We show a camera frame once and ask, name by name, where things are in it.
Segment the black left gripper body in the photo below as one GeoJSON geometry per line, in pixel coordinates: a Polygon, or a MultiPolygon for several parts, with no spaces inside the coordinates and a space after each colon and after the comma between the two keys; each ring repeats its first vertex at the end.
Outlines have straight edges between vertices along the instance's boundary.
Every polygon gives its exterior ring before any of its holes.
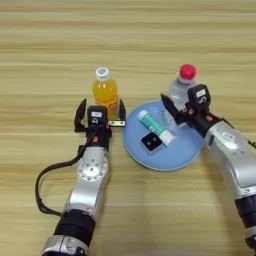
{"type": "Polygon", "coordinates": [[[91,125],[86,130],[87,146],[109,149],[112,130],[108,125],[91,125]]]}

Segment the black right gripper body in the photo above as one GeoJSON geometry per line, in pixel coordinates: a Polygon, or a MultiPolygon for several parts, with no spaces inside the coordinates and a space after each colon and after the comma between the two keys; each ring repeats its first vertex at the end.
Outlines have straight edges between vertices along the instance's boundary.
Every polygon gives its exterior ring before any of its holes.
{"type": "Polygon", "coordinates": [[[206,105],[199,108],[188,107],[182,113],[185,115],[185,122],[193,127],[202,137],[206,136],[208,130],[221,121],[221,118],[211,113],[206,105]]]}

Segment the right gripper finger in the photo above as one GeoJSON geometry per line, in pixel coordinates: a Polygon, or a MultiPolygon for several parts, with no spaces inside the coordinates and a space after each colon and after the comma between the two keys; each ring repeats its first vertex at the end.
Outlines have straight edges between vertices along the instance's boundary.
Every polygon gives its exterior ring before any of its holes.
{"type": "Polygon", "coordinates": [[[177,109],[174,102],[165,94],[161,95],[161,100],[165,109],[173,117],[177,125],[181,125],[186,122],[187,109],[185,107],[177,109]]]}

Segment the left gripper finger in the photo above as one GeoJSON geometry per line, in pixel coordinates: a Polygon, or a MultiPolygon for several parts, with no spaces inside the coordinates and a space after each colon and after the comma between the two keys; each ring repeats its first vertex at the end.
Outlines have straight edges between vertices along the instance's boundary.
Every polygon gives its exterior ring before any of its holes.
{"type": "Polygon", "coordinates": [[[74,131],[75,132],[85,132],[86,128],[84,124],[82,123],[84,117],[85,117],[85,112],[86,112],[86,99],[83,99],[80,105],[78,106],[74,118],[74,131]]]}
{"type": "Polygon", "coordinates": [[[125,127],[126,126],[126,108],[123,100],[119,101],[118,117],[110,120],[108,125],[111,127],[125,127]]]}

